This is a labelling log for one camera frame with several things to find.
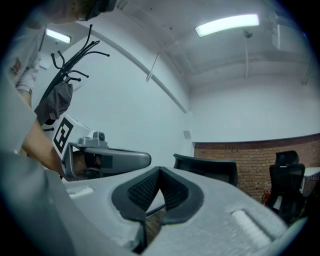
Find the gray cap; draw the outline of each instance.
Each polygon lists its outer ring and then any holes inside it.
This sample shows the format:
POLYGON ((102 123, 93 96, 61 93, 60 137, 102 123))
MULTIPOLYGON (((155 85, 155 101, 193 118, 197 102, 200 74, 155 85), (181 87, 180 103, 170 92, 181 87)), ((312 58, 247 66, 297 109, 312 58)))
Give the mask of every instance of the gray cap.
POLYGON ((40 102, 34 112, 42 126, 48 120, 57 120, 70 106, 73 85, 64 81, 57 84, 45 100, 40 102))

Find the black mesh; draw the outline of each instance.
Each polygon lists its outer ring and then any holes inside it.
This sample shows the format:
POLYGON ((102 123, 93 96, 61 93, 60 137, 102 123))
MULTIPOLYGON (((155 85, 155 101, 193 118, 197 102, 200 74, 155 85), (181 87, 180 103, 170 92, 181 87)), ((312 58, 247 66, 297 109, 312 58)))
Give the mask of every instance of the black mesh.
POLYGON ((148 176, 136 185, 129 188, 127 194, 131 202, 144 211, 148 210, 159 190, 159 171, 148 176))
POLYGON ((272 190, 288 195, 298 193, 304 178, 304 173, 305 167, 302 164, 292 164, 286 168, 280 165, 271 165, 270 177, 272 190))
POLYGON ((161 172, 160 182, 160 189, 167 211, 179 206, 188 198, 189 191, 187 187, 163 171, 161 172))

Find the white wall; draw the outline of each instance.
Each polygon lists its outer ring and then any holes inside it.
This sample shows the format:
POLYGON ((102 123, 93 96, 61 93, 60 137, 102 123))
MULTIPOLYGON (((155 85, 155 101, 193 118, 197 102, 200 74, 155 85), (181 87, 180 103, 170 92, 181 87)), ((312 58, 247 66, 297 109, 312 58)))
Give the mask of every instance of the white wall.
POLYGON ((320 82, 253 76, 195 89, 193 142, 245 142, 320 133, 320 82))
MULTIPOLYGON (((85 40, 69 48, 65 58, 72 57, 85 40)), ((147 83, 145 72, 107 43, 101 41, 94 51, 110 57, 90 54, 75 66, 90 77, 73 83, 82 87, 74 92, 67 113, 104 132, 110 147, 148 152, 154 166, 173 167, 174 153, 190 155, 191 141, 186 141, 183 133, 186 114, 166 92, 152 79, 147 83)), ((51 66, 40 74, 32 96, 33 108, 56 73, 51 66)))
POLYGON ((90 22, 80 24, 86 27, 93 24, 93 34, 114 46, 147 72, 144 79, 161 52, 154 67, 153 79, 185 113, 189 111, 190 91, 183 77, 160 45, 132 19, 115 9, 110 13, 102 13, 90 22))

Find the white shirt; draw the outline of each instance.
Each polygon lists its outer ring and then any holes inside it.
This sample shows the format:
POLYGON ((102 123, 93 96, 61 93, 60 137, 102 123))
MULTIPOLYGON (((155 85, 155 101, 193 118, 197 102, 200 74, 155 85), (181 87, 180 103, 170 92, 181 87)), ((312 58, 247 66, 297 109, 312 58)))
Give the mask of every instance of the white shirt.
POLYGON ((12 39, 2 68, 18 90, 31 93, 35 87, 41 60, 39 48, 44 32, 44 27, 32 29, 23 24, 12 39))

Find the hat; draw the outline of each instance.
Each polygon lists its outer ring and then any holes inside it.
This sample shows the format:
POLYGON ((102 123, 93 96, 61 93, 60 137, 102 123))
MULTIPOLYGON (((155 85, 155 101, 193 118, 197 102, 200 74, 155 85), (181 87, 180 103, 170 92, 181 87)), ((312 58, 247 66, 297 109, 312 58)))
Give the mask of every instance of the hat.
POLYGON ((117 0, 95 0, 94 6, 85 18, 86 21, 97 17, 100 13, 112 12, 117 0))
POLYGON ((54 120, 59 119, 60 115, 67 111, 70 106, 73 90, 72 84, 62 81, 52 89, 47 98, 40 102, 34 112, 41 126, 48 120, 54 122, 54 120))

